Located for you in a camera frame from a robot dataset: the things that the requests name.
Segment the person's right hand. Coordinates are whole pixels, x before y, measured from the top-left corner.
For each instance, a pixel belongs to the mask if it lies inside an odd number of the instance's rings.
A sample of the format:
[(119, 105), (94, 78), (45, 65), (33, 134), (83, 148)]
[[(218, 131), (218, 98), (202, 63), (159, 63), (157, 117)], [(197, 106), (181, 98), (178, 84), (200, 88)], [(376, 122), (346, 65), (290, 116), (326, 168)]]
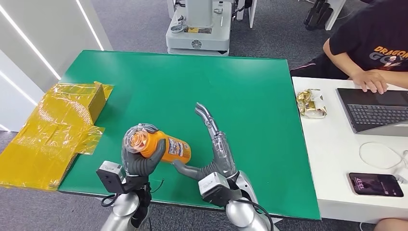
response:
[(384, 94), (388, 89), (384, 78), (374, 71), (359, 71), (350, 78), (364, 92), (371, 91), (372, 93)]

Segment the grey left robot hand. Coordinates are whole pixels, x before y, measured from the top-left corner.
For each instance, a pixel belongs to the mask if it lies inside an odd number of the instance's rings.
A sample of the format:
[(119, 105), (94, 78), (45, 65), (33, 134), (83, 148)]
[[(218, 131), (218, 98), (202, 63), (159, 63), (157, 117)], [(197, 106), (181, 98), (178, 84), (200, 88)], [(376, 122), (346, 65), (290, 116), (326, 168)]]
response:
[(149, 158), (145, 158), (141, 153), (133, 153), (127, 149), (130, 147), (131, 132), (144, 129), (149, 134), (155, 134), (159, 129), (152, 125), (141, 123), (131, 127), (124, 135), (122, 140), (122, 163), (127, 176), (149, 176), (154, 172), (157, 165), (161, 161), (166, 150), (166, 139), (160, 139), (156, 145), (156, 149)]

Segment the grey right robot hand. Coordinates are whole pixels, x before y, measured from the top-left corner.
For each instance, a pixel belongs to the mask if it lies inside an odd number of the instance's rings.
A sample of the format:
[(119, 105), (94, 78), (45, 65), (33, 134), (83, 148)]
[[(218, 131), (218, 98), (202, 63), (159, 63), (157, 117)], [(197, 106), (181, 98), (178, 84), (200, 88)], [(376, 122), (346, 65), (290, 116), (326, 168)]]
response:
[(235, 166), (225, 133), (218, 129), (214, 118), (204, 105), (197, 102), (195, 112), (202, 118), (208, 129), (212, 142), (213, 159), (208, 165), (201, 168), (188, 166), (179, 160), (173, 161), (172, 165), (178, 173), (197, 181), (202, 180), (213, 172), (217, 172), (227, 179), (235, 176), (238, 170)]

